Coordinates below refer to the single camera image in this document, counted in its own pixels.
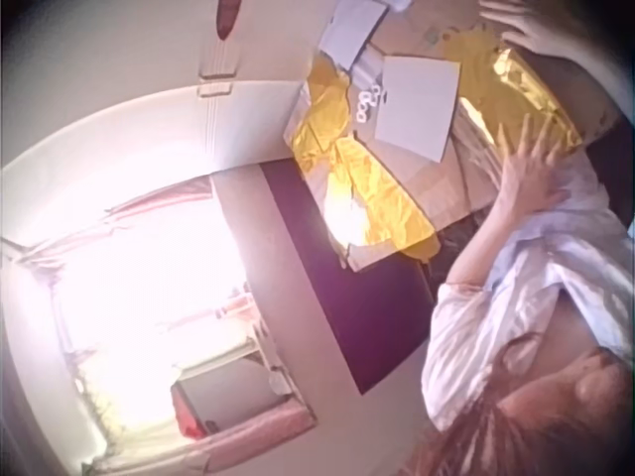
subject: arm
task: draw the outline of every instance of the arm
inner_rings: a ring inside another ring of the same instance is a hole
[[[588,27],[571,16],[545,12],[522,2],[481,0],[480,15],[517,31],[505,32],[503,40],[538,55],[564,58],[579,64],[608,93],[633,123],[633,71],[607,48],[589,38]]]
[[[552,124],[551,120],[545,122],[532,145],[531,119],[525,116],[516,154],[511,153],[502,128],[499,130],[504,156],[501,188],[489,216],[450,268],[448,284],[482,287],[498,253],[522,221],[568,198],[565,191],[550,187],[562,147],[558,142],[551,151],[546,150]]]

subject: hand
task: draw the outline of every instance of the hand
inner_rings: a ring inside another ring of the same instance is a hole
[[[480,15],[489,20],[514,27],[505,32],[503,40],[526,48],[538,55],[571,59],[576,50],[587,43],[586,29],[571,14],[556,15],[522,0],[480,0]]]
[[[553,119],[547,119],[532,145],[532,119],[523,121],[518,151],[509,146],[502,125],[498,129],[498,142],[503,154],[503,177],[494,209],[514,222],[528,215],[549,209],[569,198],[566,190],[554,189],[554,170],[561,162],[562,138],[548,151]]]

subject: fingers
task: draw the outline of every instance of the fingers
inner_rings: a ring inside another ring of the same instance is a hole
[[[525,15],[519,13],[499,13],[496,11],[482,10],[479,12],[479,15],[488,20],[509,25],[519,30],[522,30],[525,24]]]
[[[518,155],[525,156],[529,154],[531,148],[533,121],[530,114],[525,114],[523,118],[523,129],[520,133],[520,142],[518,143]]]
[[[549,142],[549,134],[552,131],[552,126],[554,125],[554,118],[548,117],[543,123],[543,127],[540,130],[540,134],[538,135],[538,139],[536,140],[536,145],[534,146],[534,151],[532,155],[536,159],[541,159],[547,153],[547,144]]]
[[[525,4],[521,2],[494,2],[489,0],[481,0],[481,7],[490,8],[492,10],[496,10],[498,12],[508,12],[508,13],[526,13],[529,9],[525,6]]]
[[[555,167],[558,164],[558,162],[561,160],[563,156],[564,144],[565,144],[565,141],[563,141],[563,138],[560,137],[558,141],[556,142],[556,144],[552,147],[546,160],[547,165],[549,167]]]
[[[509,147],[509,141],[507,140],[507,134],[505,133],[505,127],[502,124],[498,125],[498,147],[503,154],[503,159],[507,159],[512,155],[511,148]]]
[[[534,48],[531,45],[531,40],[528,36],[523,33],[518,32],[504,32],[501,35],[501,38],[508,43],[513,43],[514,45],[518,45],[520,47],[526,48],[527,50],[533,51]]]

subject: window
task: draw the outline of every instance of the window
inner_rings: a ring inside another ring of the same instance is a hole
[[[113,454],[158,435],[148,454],[190,443],[171,386],[258,350],[258,309],[218,201],[134,215],[65,251],[52,285],[63,352]]]

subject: red object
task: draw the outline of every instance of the red object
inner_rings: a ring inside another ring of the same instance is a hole
[[[191,439],[203,439],[207,437],[205,427],[194,415],[190,402],[184,395],[179,382],[172,385],[170,392],[172,394],[172,404],[175,406],[175,413],[177,414],[177,422],[181,434]]]
[[[216,10],[216,33],[225,41],[234,29],[241,0],[219,0]]]

